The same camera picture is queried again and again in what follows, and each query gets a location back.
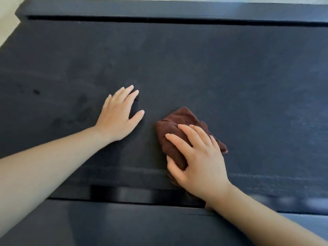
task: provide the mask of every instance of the person's left hand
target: person's left hand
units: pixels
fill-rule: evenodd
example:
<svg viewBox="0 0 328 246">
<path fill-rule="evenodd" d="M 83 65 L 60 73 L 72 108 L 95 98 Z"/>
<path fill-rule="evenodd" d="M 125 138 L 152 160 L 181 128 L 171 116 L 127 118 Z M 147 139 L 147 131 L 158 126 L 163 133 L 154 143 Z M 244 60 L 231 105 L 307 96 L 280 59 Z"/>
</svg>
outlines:
<svg viewBox="0 0 328 246">
<path fill-rule="evenodd" d="M 144 111 L 138 111 L 129 119 L 131 106 L 139 94 L 138 90 L 130 94 L 132 90 L 133 85 L 126 89 L 122 87 L 105 100 L 94 128 L 100 133 L 106 144 L 119 141 L 130 134 L 145 114 Z"/>
</svg>

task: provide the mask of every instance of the microfiber cloth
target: microfiber cloth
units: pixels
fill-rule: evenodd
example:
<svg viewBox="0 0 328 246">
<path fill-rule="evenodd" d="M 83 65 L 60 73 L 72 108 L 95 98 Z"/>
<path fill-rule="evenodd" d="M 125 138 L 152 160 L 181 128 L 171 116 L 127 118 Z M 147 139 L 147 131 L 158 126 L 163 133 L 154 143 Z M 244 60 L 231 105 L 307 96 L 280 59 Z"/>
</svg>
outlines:
<svg viewBox="0 0 328 246">
<path fill-rule="evenodd" d="M 207 128 L 207 124 L 205 122 L 201 122 L 197 119 L 197 117 L 187 108 L 182 107 L 172 114 L 168 115 L 161 121 L 156 122 L 156 132 L 158 136 L 158 140 L 160 145 L 162 146 L 162 151 L 165 155 L 171 157 L 176 165 L 181 169 L 185 170 L 188 166 L 186 158 L 183 154 L 168 140 L 166 139 L 166 134 L 175 134 L 179 136 L 181 139 L 185 140 L 191 147 L 191 143 L 188 140 L 186 134 L 178 128 L 178 124 L 186 124 L 186 125 L 195 125 L 201 127 L 208 136 L 213 136 Z M 227 147 L 219 140 L 217 141 L 221 153 L 227 153 Z M 169 177 L 173 184 L 178 185 L 175 179 L 169 173 Z"/>
</svg>

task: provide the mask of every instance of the beige wall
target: beige wall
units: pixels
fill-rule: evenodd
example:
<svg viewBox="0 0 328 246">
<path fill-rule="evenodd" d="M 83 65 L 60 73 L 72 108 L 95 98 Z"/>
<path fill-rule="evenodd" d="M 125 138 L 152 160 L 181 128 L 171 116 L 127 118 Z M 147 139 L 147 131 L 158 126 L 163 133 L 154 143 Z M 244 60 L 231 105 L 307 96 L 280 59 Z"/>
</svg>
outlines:
<svg viewBox="0 0 328 246">
<path fill-rule="evenodd" d="M 19 23 L 14 12 L 23 0 L 0 0 L 0 45 L 7 39 Z M 235 1 L 273 3 L 315 3 L 328 4 L 328 0 L 179 0 L 179 1 Z"/>
</svg>

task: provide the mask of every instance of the skin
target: skin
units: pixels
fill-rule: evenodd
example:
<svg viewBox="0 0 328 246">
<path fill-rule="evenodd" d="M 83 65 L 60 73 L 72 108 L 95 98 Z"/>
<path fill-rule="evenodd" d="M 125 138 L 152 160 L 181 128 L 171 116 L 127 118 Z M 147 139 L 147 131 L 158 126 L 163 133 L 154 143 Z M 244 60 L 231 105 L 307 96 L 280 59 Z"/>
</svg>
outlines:
<svg viewBox="0 0 328 246">
<path fill-rule="evenodd" d="M 139 93 L 131 93 L 132 90 L 130 86 L 109 95 L 94 127 L 0 160 L 0 237 L 94 153 L 132 132 L 144 115 L 144 111 L 139 111 L 129 119 L 132 103 Z M 168 170 L 182 187 L 206 201 L 254 244 L 328 245 L 233 186 L 213 137 L 197 126 L 179 125 L 179 128 L 193 147 L 173 134 L 167 134 L 166 138 L 183 153 L 188 167 L 182 171 L 167 157 Z"/>
<path fill-rule="evenodd" d="M 221 216 L 239 228 L 257 246 L 319 246 L 328 243 L 312 232 L 267 208 L 233 186 L 227 177 L 223 156 L 215 139 L 197 126 L 178 125 L 193 147 L 174 134 L 166 138 L 186 157 L 180 170 L 167 157 L 167 168 L 191 194 L 206 201 Z"/>
</svg>

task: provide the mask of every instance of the folded cloth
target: folded cloth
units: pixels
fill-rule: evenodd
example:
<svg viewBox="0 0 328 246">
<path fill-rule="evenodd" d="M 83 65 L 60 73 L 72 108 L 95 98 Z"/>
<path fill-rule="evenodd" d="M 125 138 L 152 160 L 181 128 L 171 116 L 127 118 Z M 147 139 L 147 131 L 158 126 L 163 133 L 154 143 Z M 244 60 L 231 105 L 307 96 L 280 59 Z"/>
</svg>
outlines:
<svg viewBox="0 0 328 246">
<path fill-rule="evenodd" d="M 157 132 L 159 143 L 162 146 L 162 151 L 164 152 L 165 155 L 171 157 L 181 170 L 185 170 L 188 166 L 186 158 L 165 137 L 165 135 L 168 133 L 175 134 L 179 136 L 181 139 L 185 140 L 192 147 L 186 134 L 178 128 L 178 124 L 186 124 L 188 126 L 191 124 L 196 125 L 201 127 L 208 136 L 210 135 L 213 136 L 213 135 L 208 131 L 207 124 L 205 122 L 199 121 L 197 117 L 187 107 L 182 107 L 177 111 L 173 112 L 172 114 L 170 114 L 169 116 L 167 116 L 166 118 L 164 118 L 163 120 L 156 122 L 155 125 L 156 132 Z M 227 147 L 216 138 L 215 140 L 217 141 L 220 147 L 221 153 L 227 153 L 228 152 Z M 178 185 L 170 173 L 169 173 L 169 177 L 175 185 Z"/>
</svg>

